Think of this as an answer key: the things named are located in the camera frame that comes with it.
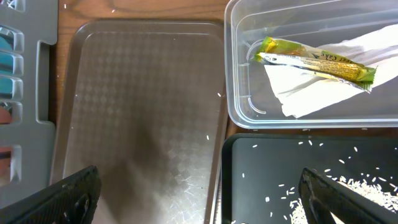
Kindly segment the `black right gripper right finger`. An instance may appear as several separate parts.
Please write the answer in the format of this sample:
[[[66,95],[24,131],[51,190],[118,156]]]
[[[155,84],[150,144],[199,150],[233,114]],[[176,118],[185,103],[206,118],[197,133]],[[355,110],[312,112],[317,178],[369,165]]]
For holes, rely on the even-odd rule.
[[[344,223],[397,223],[397,215],[388,209],[308,167],[298,191],[309,224],[335,224],[333,216]]]

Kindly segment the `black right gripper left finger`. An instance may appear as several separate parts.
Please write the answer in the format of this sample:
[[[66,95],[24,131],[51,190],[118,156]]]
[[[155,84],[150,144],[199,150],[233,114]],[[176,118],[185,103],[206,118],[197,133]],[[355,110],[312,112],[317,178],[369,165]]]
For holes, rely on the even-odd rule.
[[[88,166],[49,187],[1,209],[1,224],[90,224],[100,197],[96,166]]]

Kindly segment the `rice and food scraps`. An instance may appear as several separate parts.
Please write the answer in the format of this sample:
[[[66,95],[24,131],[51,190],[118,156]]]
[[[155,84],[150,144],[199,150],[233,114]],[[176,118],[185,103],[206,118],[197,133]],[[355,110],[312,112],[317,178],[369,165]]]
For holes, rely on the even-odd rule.
[[[369,185],[365,179],[346,179],[344,176],[331,177],[331,179],[397,215],[397,193],[393,195],[390,192],[385,192],[380,184]],[[300,198],[291,201],[290,207],[292,209],[292,213],[289,215],[291,224],[308,223]]]

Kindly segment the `dark brown serving tray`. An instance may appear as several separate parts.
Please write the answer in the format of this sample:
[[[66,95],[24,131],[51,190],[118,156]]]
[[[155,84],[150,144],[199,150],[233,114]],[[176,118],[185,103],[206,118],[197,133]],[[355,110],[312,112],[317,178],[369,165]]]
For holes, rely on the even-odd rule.
[[[51,182],[98,168],[95,223],[213,223],[224,28],[97,20],[72,38]]]

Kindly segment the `green snack wrapper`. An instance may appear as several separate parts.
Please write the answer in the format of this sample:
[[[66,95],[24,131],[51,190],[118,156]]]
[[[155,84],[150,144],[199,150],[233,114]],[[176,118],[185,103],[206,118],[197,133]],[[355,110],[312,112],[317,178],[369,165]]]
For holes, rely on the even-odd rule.
[[[282,65],[303,69],[327,79],[338,80],[365,92],[371,92],[376,69],[344,56],[298,42],[267,36],[254,60],[264,65]]]

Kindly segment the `light blue bowl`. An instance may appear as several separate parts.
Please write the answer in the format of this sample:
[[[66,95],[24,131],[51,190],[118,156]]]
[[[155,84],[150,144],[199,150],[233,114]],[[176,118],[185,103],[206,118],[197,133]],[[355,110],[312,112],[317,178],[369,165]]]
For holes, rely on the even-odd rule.
[[[1,36],[1,49],[12,51],[13,46],[11,42]],[[14,58],[11,54],[6,52],[1,52],[1,73],[6,75],[13,75]],[[1,98],[11,99],[13,96],[13,80],[10,78],[1,77]]]

